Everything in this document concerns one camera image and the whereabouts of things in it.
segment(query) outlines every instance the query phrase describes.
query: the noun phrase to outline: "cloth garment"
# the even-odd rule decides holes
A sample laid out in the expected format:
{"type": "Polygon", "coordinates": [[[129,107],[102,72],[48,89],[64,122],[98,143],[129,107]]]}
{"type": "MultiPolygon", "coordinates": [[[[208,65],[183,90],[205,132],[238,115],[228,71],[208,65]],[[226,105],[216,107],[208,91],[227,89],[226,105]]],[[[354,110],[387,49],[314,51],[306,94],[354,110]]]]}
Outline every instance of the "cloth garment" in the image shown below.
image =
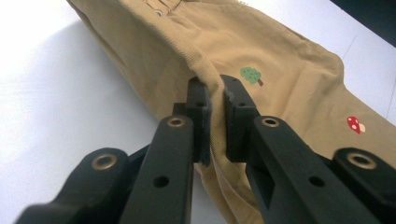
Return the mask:
{"type": "Polygon", "coordinates": [[[211,163],[195,165],[229,223],[262,223],[244,163],[225,156],[224,85],[240,79],[262,115],[285,120],[318,154],[357,147],[396,166],[396,128],[353,96],[339,57],[234,0],[68,0],[158,119],[192,77],[212,101],[211,163]]]}

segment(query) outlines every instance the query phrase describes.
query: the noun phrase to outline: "red mushroom embroidery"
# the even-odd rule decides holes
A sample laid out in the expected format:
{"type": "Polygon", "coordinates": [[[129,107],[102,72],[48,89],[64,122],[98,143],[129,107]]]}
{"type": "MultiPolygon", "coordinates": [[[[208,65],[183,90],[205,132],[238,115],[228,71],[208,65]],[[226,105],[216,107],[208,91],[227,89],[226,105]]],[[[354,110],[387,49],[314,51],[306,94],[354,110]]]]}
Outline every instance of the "red mushroom embroidery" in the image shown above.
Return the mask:
{"type": "Polygon", "coordinates": [[[350,129],[352,129],[353,131],[355,131],[356,133],[364,133],[366,132],[366,127],[359,123],[358,119],[356,117],[348,117],[346,119],[347,121],[347,125],[349,126],[350,129]]]}

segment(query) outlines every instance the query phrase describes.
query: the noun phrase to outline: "screw hole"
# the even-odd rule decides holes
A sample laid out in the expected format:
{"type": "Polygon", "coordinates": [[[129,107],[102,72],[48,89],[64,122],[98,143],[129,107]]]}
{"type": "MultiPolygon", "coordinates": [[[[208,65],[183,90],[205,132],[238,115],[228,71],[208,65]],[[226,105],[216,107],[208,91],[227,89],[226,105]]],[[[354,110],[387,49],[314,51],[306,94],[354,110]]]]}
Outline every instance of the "screw hole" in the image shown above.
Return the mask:
{"type": "Polygon", "coordinates": [[[195,105],[198,106],[198,107],[204,107],[205,103],[200,102],[200,103],[196,103],[195,105]]]}
{"type": "Polygon", "coordinates": [[[263,119],[262,124],[271,128],[279,126],[279,122],[276,119],[263,119]]]}
{"type": "Polygon", "coordinates": [[[154,179],[152,182],[155,188],[164,188],[169,184],[169,178],[166,176],[158,176],[157,178],[154,179]]]}
{"type": "Polygon", "coordinates": [[[168,125],[174,128],[178,128],[184,125],[184,119],[171,118],[168,120],[168,125]]]}
{"type": "Polygon", "coordinates": [[[376,168],[376,162],[370,157],[360,153],[349,153],[346,155],[348,161],[362,169],[374,170],[376,168]]]}
{"type": "Polygon", "coordinates": [[[97,156],[91,164],[94,170],[106,170],[117,162],[117,157],[113,154],[102,154],[97,156]]]}
{"type": "Polygon", "coordinates": [[[323,188],[325,186],[324,181],[317,176],[309,177],[309,183],[311,183],[313,186],[319,187],[319,188],[323,188]]]}

